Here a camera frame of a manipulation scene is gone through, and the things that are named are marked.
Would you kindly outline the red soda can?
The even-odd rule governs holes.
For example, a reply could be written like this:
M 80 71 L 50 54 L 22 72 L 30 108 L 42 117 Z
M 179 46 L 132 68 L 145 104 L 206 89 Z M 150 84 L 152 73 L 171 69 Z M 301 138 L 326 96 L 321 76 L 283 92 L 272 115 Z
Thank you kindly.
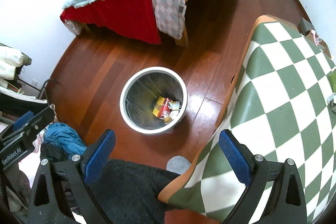
M 171 113 L 171 108 L 169 107 L 170 99 L 159 97 L 157 100 L 158 114 L 159 119 L 167 118 Z

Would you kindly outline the grey white long box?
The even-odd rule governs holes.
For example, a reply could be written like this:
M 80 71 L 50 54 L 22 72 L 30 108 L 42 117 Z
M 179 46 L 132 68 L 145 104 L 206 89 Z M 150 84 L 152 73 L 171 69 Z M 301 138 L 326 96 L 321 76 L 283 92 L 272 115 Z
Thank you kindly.
M 327 98 L 327 103 L 330 109 L 336 113 L 336 94 L 333 93 Z

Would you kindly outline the orange peel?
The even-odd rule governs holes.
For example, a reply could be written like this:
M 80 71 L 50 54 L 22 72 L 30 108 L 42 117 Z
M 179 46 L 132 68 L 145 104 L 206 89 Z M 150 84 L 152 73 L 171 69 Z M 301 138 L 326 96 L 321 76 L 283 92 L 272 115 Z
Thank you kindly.
M 168 116 L 168 117 L 165 117 L 163 121 L 165 122 L 165 124 L 169 124 L 170 122 L 172 122 L 172 119 L 171 117 Z

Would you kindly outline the pink white toothpaste box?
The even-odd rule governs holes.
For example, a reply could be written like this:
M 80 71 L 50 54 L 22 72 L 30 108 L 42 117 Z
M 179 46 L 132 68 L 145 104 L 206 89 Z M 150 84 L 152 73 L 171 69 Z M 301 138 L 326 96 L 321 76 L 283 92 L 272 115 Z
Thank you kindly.
M 181 103 L 179 101 L 169 101 L 168 108 L 170 110 L 169 117 L 174 120 L 180 112 Z

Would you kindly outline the white round trash bin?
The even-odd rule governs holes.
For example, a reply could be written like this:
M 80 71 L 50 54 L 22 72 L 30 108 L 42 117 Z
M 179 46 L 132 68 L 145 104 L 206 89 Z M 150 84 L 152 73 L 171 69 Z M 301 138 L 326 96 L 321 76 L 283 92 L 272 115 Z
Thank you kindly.
M 153 114 L 159 97 L 180 102 L 181 108 L 166 124 Z M 145 68 L 133 75 L 120 95 L 120 113 L 124 122 L 144 135 L 172 133 L 173 127 L 186 115 L 188 92 L 181 76 L 165 67 Z

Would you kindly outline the blue clothing pile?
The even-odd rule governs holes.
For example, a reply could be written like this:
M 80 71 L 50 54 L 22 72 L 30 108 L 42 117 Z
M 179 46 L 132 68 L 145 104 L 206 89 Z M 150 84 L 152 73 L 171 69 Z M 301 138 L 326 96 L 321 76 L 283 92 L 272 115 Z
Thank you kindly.
M 68 158 L 82 155 L 87 146 L 78 133 L 65 123 L 54 123 L 46 130 L 43 143 L 51 144 L 63 151 Z

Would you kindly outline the green white checkered mat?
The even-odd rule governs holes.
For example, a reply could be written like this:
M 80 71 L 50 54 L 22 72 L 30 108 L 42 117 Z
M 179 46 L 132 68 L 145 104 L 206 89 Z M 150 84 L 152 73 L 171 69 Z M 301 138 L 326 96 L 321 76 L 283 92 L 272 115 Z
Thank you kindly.
M 220 125 L 159 200 L 217 221 L 228 217 L 245 190 L 219 145 L 221 131 L 228 129 L 253 154 L 294 160 L 307 222 L 316 222 L 335 196 L 335 112 L 327 103 L 333 94 L 328 75 L 334 72 L 332 59 L 295 25 L 259 16 Z

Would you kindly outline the green white tissue box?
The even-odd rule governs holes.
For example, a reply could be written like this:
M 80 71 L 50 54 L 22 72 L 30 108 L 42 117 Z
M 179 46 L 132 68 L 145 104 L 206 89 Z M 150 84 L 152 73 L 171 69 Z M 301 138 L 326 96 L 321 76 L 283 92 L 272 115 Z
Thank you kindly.
M 331 90 L 333 93 L 336 93 L 336 74 L 332 73 L 328 75 L 328 79 L 330 82 Z

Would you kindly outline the red bed sheet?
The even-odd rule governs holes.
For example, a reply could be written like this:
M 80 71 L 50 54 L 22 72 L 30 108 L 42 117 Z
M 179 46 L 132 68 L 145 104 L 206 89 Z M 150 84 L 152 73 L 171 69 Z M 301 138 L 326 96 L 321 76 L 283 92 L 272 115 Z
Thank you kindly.
M 60 19 L 106 27 L 152 45 L 162 43 L 152 0 L 97 0 L 84 7 L 64 9 Z

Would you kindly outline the patterned grey pink bedsheet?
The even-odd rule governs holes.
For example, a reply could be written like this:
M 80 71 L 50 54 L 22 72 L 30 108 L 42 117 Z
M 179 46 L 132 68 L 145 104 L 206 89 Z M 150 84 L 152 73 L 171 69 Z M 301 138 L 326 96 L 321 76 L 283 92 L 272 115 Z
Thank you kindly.
M 185 25 L 186 0 L 152 0 L 158 29 L 180 40 Z

